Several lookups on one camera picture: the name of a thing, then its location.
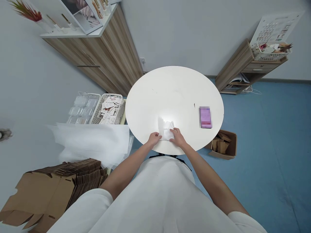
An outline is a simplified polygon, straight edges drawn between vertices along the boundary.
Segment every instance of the wicker basket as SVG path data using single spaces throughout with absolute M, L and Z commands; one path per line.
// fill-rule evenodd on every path
M 280 42 L 267 42 L 267 45 L 279 44 Z M 278 61 L 292 52 L 291 49 L 287 50 L 287 53 L 265 53 L 260 50 L 260 46 L 265 44 L 264 42 L 257 43 L 257 46 L 253 48 L 254 61 Z

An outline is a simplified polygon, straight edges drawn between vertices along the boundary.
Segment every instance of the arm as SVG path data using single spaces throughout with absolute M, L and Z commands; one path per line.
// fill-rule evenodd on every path
M 111 194 L 113 200 L 115 200 L 131 182 L 147 154 L 158 143 L 161 137 L 162 136 L 159 136 L 157 132 L 150 134 L 149 140 L 134 154 L 120 163 L 100 188 L 107 190 Z
M 176 146 L 179 146 L 187 155 L 199 180 L 206 189 L 214 204 L 226 215 L 232 211 L 242 212 L 249 215 L 246 209 L 234 196 L 228 186 L 217 175 L 214 169 L 189 145 L 178 128 L 171 129 L 175 139 L 170 139 Z

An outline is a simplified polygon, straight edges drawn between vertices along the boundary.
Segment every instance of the purple box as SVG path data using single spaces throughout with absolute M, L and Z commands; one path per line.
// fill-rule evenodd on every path
M 210 107 L 200 107 L 199 112 L 201 128 L 212 128 Z

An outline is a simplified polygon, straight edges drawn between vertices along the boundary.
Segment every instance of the round white table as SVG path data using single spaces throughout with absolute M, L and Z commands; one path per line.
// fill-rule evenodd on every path
M 199 107 L 211 109 L 212 128 L 200 127 Z M 181 66 L 155 69 L 131 88 L 125 106 L 126 120 L 142 143 L 159 132 L 158 117 L 173 121 L 193 149 L 199 150 L 216 136 L 224 119 L 224 104 L 215 85 L 203 74 Z M 154 151 L 167 155 L 184 152 L 170 141 L 159 141 Z

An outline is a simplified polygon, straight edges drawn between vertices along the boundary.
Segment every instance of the person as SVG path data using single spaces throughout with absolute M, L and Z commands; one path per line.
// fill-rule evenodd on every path
M 180 130 L 171 131 L 175 139 L 170 141 L 184 151 L 213 202 L 179 160 L 160 156 L 143 162 L 162 137 L 155 132 L 100 188 L 81 195 L 48 233 L 266 233 Z

